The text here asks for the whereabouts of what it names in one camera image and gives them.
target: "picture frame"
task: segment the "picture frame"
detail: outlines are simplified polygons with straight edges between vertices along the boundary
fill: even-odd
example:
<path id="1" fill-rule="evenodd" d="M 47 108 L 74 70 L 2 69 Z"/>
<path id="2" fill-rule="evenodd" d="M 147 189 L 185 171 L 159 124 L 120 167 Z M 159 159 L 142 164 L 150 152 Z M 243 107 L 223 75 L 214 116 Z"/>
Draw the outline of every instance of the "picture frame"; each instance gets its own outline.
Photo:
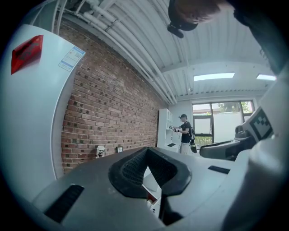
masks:
<path id="1" fill-rule="evenodd" d="M 122 152 L 123 151 L 123 147 L 120 146 L 120 147 L 117 147 L 117 152 Z"/>

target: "black window frame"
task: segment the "black window frame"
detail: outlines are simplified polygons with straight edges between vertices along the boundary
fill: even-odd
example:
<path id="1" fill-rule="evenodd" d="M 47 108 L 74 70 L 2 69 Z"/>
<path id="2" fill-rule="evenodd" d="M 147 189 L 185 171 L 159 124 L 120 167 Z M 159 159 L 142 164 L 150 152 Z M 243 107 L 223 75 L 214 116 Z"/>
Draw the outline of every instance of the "black window frame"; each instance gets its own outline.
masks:
<path id="1" fill-rule="evenodd" d="M 255 106 L 253 100 L 234 100 L 234 101 L 221 101 L 221 102 L 206 102 L 206 103 L 195 103 L 192 104 L 192 111 L 193 111 L 193 128 L 195 129 L 195 119 L 210 119 L 210 130 L 211 133 L 195 133 L 195 137 L 212 137 L 212 143 L 214 143 L 214 113 L 213 113 L 213 108 L 212 108 L 212 103 L 228 103 L 228 102 L 235 102 L 238 103 L 241 116 L 242 116 L 242 122 L 245 122 L 245 116 L 250 116 L 254 113 L 255 111 Z M 250 113 L 244 113 L 243 112 L 243 107 L 242 107 L 242 102 L 251 102 L 252 106 L 252 112 Z M 194 115 L 194 105 L 204 105 L 204 104 L 209 104 L 210 106 L 210 113 L 211 115 Z"/>

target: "white corrugated ceiling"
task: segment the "white corrugated ceiling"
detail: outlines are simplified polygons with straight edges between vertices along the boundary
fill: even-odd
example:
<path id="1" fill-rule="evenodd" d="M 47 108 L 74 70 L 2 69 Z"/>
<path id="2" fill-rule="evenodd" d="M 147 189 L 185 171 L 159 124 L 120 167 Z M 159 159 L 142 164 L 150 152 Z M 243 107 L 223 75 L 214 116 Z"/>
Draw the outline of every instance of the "white corrugated ceiling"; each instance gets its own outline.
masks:
<path id="1" fill-rule="evenodd" d="M 149 82 L 169 103 L 175 103 L 174 98 L 262 95 L 272 84 L 256 79 L 258 74 L 272 72 L 250 30 L 233 17 L 232 11 L 184 32 L 184 38 L 180 39 L 167 31 L 168 3 L 169 0 L 89 0 L 79 14 L 83 15 L 89 4 L 94 10 L 90 14 L 107 25 L 104 31 L 117 33 L 118 42 L 119 36 L 137 52 L 139 56 L 122 44 L 145 72 L 152 71 L 153 80 Z M 113 23 L 94 6 L 112 16 Z M 235 75 L 232 79 L 193 81 L 196 75 L 226 72 Z"/>

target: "red object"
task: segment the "red object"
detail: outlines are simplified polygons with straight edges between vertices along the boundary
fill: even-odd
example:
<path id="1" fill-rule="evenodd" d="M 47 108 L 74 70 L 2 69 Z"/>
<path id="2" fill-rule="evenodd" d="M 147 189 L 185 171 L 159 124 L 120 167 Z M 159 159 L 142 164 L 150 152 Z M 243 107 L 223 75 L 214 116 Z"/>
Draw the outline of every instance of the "red object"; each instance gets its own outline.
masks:
<path id="1" fill-rule="evenodd" d="M 40 58 L 42 42 L 43 35 L 37 35 L 25 41 L 12 51 L 11 74 L 15 73 L 32 60 Z"/>

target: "cap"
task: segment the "cap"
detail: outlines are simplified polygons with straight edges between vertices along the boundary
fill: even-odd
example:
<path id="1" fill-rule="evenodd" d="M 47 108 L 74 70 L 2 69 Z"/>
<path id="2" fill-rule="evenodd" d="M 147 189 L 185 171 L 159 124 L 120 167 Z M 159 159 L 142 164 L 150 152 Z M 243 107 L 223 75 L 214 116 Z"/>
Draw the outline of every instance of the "cap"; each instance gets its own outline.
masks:
<path id="1" fill-rule="evenodd" d="M 171 23 L 168 25 L 168 31 L 178 36 L 179 38 L 183 38 L 184 35 L 179 30 L 183 31 L 191 31 L 197 27 L 198 24 L 188 23 L 184 19 L 182 19 L 175 9 L 175 0 L 170 0 L 168 6 L 168 16 L 171 20 Z"/>

